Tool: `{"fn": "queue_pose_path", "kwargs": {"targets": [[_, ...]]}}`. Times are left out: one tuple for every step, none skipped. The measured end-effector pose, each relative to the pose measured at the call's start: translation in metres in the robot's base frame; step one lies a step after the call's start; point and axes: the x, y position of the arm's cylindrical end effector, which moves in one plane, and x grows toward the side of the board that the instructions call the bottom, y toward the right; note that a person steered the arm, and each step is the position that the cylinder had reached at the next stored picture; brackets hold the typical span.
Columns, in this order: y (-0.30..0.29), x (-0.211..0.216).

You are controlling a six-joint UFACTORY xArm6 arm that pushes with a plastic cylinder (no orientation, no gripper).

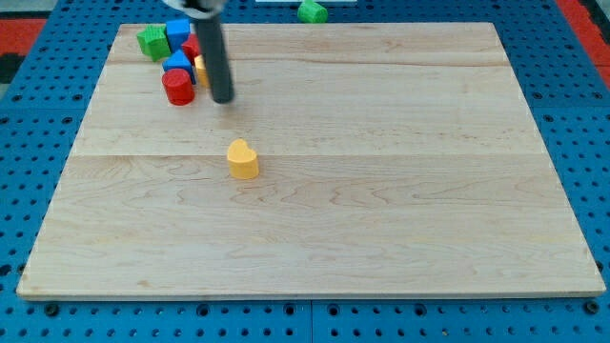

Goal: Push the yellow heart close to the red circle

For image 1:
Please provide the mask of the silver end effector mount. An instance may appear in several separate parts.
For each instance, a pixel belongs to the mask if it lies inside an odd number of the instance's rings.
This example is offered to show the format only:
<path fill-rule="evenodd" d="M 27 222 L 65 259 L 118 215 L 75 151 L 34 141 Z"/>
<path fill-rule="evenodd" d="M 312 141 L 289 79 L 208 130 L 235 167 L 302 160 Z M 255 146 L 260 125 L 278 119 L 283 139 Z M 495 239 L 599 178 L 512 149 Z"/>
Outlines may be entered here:
<path fill-rule="evenodd" d="M 210 19 L 223 11 L 227 0 L 162 0 L 193 19 Z"/>

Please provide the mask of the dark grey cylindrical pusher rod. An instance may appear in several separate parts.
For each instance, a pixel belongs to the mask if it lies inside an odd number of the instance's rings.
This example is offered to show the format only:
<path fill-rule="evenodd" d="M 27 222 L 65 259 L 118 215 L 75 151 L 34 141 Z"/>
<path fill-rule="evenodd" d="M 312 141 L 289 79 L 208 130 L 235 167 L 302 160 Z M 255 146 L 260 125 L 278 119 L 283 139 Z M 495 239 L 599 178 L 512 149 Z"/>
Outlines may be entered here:
<path fill-rule="evenodd" d="M 217 104 L 234 100 L 234 82 L 225 47 L 220 15 L 194 21 L 212 98 Z"/>

